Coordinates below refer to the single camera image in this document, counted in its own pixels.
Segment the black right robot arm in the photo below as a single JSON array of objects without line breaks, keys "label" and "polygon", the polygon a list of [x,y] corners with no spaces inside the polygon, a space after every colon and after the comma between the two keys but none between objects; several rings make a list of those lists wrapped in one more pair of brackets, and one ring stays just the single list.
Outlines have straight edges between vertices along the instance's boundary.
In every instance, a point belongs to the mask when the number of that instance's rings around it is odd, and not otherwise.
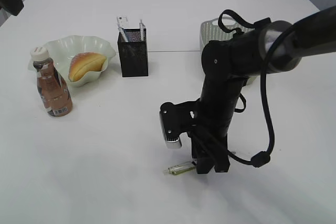
[{"label": "black right robot arm", "polygon": [[245,81],[260,76],[260,95],[269,144],[250,160],[239,162],[259,168],[270,161],[275,133],[266,93],[266,76],[294,69],[303,57],[335,52],[335,8],[312,14],[294,24],[269,18],[236,30],[228,41],[210,41],[202,52],[205,73],[196,103],[196,123],[189,132],[198,174],[225,173],[235,155],[228,150],[227,132]]}]

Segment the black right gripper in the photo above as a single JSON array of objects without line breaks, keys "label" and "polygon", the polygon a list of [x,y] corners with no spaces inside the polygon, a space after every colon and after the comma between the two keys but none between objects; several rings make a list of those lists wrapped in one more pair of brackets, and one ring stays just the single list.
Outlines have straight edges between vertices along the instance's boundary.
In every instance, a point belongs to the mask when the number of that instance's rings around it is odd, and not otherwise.
[{"label": "black right gripper", "polygon": [[188,132],[188,136],[191,139],[192,157],[196,159],[198,174],[208,174],[213,167],[216,173],[228,172],[230,161],[227,135],[221,136],[206,127],[195,126]]}]

